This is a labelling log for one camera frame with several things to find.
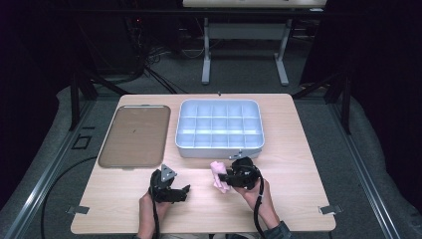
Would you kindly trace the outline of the person's left hand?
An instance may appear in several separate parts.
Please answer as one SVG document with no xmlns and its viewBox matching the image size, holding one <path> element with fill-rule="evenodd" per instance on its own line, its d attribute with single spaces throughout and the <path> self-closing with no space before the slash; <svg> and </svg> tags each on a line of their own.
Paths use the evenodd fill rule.
<svg viewBox="0 0 422 239">
<path fill-rule="evenodd" d="M 153 202 L 151 195 L 146 192 L 139 199 L 139 226 L 152 229 L 155 226 L 154 215 L 157 215 L 158 221 L 161 222 L 169 207 L 169 202 Z"/>
</svg>

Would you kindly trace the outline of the black metal stand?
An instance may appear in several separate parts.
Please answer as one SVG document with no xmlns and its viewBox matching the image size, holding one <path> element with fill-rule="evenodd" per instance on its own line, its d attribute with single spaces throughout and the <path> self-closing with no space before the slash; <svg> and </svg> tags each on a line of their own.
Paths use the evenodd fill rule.
<svg viewBox="0 0 422 239">
<path fill-rule="evenodd" d="M 120 96 L 128 95 L 128 91 L 121 89 L 100 75 L 85 68 L 76 68 L 70 84 L 72 112 L 70 130 L 74 130 L 81 120 L 80 95 L 83 95 L 88 101 L 95 101 L 99 96 L 94 83 L 100 84 Z"/>
<path fill-rule="evenodd" d="M 293 99 L 301 99 L 316 91 L 323 85 L 328 85 L 328 89 L 323 96 L 324 101 L 327 104 L 336 104 L 337 102 L 341 102 L 340 125 L 347 134 L 350 134 L 349 107 L 351 102 L 351 80 L 349 75 L 350 72 L 348 70 L 342 70 L 338 73 L 334 73 L 324 80 L 312 83 L 303 90 L 293 94 Z"/>
</svg>

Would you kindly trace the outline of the person's clothing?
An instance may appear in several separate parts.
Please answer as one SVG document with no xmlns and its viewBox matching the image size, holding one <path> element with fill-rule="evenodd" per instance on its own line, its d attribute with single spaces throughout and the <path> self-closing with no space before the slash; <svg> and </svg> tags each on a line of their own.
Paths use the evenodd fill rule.
<svg viewBox="0 0 422 239">
<path fill-rule="evenodd" d="M 281 221 L 276 227 L 264 231 L 265 239 L 294 239 L 289 227 Z"/>
</svg>

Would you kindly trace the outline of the aluminium floor rail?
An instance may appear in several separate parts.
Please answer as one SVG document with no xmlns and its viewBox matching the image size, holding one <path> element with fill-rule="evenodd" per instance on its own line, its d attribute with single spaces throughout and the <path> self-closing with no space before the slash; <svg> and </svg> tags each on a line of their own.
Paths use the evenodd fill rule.
<svg viewBox="0 0 422 239">
<path fill-rule="evenodd" d="M 335 125 L 337 126 L 341 137 L 345 141 L 345 144 L 348 148 L 348 151 L 351 155 L 351 161 L 355 168 L 356 175 L 359 179 L 360 185 L 365 193 L 367 201 L 370 204 L 370 207 L 373 211 L 374 216 L 376 217 L 379 227 L 383 232 L 385 239 L 402 239 L 397 227 L 395 226 L 384 201 L 382 200 L 376 185 L 372 179 L 372 176 L 369 170 L 366 167 L 366 164 L 361 156 L 355 141 L 350 133 L 347 133 L 343 128 L 343 125 L 340 120 L 340 110 L 336 105 L 327 106 Z"/>
<path fill-rule="evenodd" d="M 82 119 L 68 130 L 67 106 L 59 109 L 40 150 L 6 207 L 0 211 L 0 239 L 73 239 L 73 214 L 98 154 L 96 104 L 83 104 Z"/>
</svg>

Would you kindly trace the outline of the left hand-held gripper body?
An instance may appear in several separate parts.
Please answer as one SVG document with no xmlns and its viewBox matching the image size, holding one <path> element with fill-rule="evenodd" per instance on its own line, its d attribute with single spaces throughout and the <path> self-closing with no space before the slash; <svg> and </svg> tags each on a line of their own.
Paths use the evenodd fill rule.
<svg viewBox="0 0 422 239">
<path fill-rule="evenodd" d="M 150 177 L 149 193 L 155 202 L 174 202 L 175 192 L 171 189 L 177 173 L 166 164 L 156 169 Z"/>
</svg>

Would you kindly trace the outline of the desk with white legs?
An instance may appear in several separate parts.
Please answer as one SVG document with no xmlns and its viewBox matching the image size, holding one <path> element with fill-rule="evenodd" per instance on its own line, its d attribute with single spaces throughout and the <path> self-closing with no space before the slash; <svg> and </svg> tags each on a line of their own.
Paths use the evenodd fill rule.
<svg viewBox="0 0 422 239">
<path fill-rule="evenodd" d="M 199 10 L 287 10 L 296 13 L 298 10 L 321 12 L 326 0 L 182 0 L 184 7 Z M 284 65 L 284 54 L 292 30 L 292 19 L 281 23 L 258 23 L 255 20 L 231 20 L 216 22 L 208 17 L 203 23 L 204 62 L 202 84 L 210 83 L 211 52 L 210 41 L 217 40 L 279 40 L 280 48 L 274 54 L 274 60 L 282 86 L 289 80 Z"/>
</svg>

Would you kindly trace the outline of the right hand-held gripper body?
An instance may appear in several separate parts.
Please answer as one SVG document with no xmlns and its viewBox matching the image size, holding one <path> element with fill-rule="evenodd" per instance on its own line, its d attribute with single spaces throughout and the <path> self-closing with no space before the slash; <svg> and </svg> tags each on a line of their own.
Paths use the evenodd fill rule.
<svg viewBox="0 0 422 239">
<path fill-rule="evenodd" d="M 234 175 L 228 176 L 232 177 L 232 186 L 234 187 L 253 189 L 260 177 L 258 167 L 249 156 L 235 160 L 231 165 L 231 169 L 234 170 Z"/>
</svg>

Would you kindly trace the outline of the pink cloth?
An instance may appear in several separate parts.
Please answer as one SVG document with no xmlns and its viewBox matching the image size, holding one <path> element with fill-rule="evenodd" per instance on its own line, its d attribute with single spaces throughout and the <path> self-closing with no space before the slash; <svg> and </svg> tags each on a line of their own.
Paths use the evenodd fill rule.
<svg viewBox="0 0 422 239">
<path fill-rule="evenodd" d="M 214 177 L 214 186 L 222 193 L 228 192 L 231 187 L 219 177 L 220 174 L 225 175 L 227 173 L 225 164 L 223 162 L 213 161 L 210 163 L 210 167 Z"/>
</svg>

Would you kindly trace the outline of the white compartment storage box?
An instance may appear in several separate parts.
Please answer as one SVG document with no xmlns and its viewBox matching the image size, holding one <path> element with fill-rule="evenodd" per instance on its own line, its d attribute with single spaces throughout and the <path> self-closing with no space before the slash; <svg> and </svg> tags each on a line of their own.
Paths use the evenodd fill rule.
<svg viewBox="0 0 422 239">
<path fill-rule="evenodd" d="M 185 158 L 257 157 L 265 144 L 259 105 L 253 100 L 186 100 L 175 144 Z"/>
</svg>

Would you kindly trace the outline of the grey metal table bracket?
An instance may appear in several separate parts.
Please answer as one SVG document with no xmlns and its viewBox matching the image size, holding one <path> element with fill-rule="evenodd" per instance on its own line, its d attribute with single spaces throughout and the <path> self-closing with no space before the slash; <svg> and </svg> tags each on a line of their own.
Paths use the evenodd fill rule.
<svg viewBox="0 0 422 239">
<path fill-rule="evenodd" d="M 68 214 L 87 214 L 90 208 L 86 206 L 69 206 L 67 209 Z"/>
<path fill-rule="evenodd" d="M 327 215 L 327 214 L 335 215 L 343 211 L 340 205 L 328 205 L 328 206 L 320 207 L 318 210 L 323 215 Z"/>
</svg>

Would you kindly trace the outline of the person's right hand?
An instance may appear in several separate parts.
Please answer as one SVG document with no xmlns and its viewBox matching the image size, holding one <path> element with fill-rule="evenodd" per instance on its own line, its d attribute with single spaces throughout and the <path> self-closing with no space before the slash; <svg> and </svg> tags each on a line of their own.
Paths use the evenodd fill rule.
<svg viewBox="0 0 422 239">
<path fill-rule="evenodd" d="M 235 187 L 235 191 L 238 192 L 248 203 L 252 210 L 255 209 L 255 205 L 259 196 L 261 198 L 261 204 L 258 209 L 258 213 L 260 216 L 264 216 L 266 214 L 273 212 L 273 202 L 270 193 L 270 185 L 267 180 L 264 180 L 264 187 L 263 191 L 260 191 L 261 188 L 261 181 L 258 180 L 255 184 L 255 187 L 251 190 L 242 188 L 242 187 Z"/>
</svg>

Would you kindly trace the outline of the brown tray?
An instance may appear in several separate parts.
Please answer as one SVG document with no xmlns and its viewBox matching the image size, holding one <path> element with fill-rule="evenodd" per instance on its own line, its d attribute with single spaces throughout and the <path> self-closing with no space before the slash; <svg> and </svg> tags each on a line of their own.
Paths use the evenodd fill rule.
<svg viewBox="0 0 422 239">
<path fill-rule="evenodd" d="M 99 165 L 150 168 L 163 161 L 171 110 L 168 106 L 122 106 L 113 116 Z"/>
</svg>

